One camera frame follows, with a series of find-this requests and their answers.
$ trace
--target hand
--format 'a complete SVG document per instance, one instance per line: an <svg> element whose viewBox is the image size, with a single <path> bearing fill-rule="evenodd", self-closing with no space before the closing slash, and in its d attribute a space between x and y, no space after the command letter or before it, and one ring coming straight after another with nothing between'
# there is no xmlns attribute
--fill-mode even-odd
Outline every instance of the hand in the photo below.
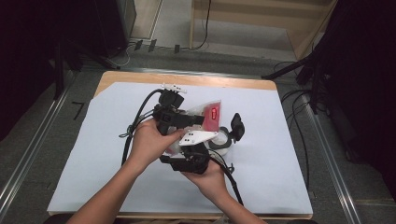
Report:
<svg viewBox="0 0 396 224"><path fill-rule="evenodd" d="M179 140L183 134L183 130L176 130L173 133L162 136L157 130L157 123L154 119L148 119L140 123L134 132L134 141L127 163L133 161L135 165L139 164L142 169L146 169L172 143Z"/></svg>
<svg viewBox="0 0 396 224"><path fill-rule="evenodd" d="M182 172L194 183L204 196L214 202L216 199L229 195L225 186L224 173L213 161L209 161L206 171L201 174Z"/></svg>

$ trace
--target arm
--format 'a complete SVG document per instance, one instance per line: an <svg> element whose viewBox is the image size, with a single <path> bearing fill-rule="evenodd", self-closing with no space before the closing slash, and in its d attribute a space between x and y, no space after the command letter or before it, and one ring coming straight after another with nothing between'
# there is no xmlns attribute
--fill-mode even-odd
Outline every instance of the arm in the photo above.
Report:
<svg viewBox="0 0 396 224"><path fill-rule="evenodd" d="M237 202L225 186L224 173L213 161L202 175L183 173L233 223L265 223Z"/></svg>
<svg viewBox="0 0 396 224"><path fill-rule="evenodd" d="M182 134L182 130L177 130L162 136L154 119L141 123L134 133L128 160L67 223L113 223L137 177Z"/></svg>

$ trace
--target forearm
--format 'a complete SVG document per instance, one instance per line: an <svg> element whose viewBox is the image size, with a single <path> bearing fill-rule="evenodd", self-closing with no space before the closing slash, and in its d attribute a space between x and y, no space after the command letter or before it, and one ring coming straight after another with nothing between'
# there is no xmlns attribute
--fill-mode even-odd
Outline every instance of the forearm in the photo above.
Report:
<svg viewBox="0 0 396 224"><path fill-rule="evenodd" d="M127 162L67 223L113 223L134 181L144 169Z"/></svg>
<svg viewBox="0 0 396 224"><path fill-rule="evenodd" d="M233 223L266 223L256 215L248 211L242 204L237 202L226 192L212 202L217 206Z"/></svg>

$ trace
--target person's left hand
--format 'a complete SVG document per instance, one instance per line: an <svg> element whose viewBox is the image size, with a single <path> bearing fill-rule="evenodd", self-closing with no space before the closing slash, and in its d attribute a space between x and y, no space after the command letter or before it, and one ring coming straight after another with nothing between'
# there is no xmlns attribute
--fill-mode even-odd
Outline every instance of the person's left hand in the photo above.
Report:
<svg viewBox="0 0 396 224"><path fill-rule="evenodd" d="M162 136L157 129L155 119L148 119L139 124L134 131L134 141L128 161L141 165L146 169L152 162L157 160L165 150L184 134L183 130L176 130L166 136Z"/></svg>

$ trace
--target white paper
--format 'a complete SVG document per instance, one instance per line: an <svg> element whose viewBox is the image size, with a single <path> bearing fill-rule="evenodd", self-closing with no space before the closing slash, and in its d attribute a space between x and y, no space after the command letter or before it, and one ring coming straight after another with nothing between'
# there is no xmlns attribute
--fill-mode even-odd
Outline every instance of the white paper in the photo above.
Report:
<svg viewBox="0 0 396 224"><path fill-rule="evenodd" d="M90 104L48 211L76 212L120 168L125 133L147 95L160 84L114 83ZM312 214L277 91L181 86L181 109L221 100L221 126L234 113L246 132L224 159L233 163L245 207L256 214ZM159 93L145 111L158 103ZM233 189L227 180L228 189ZM156 160L138 177L121 212L219 213L187 178Z"/></svg>

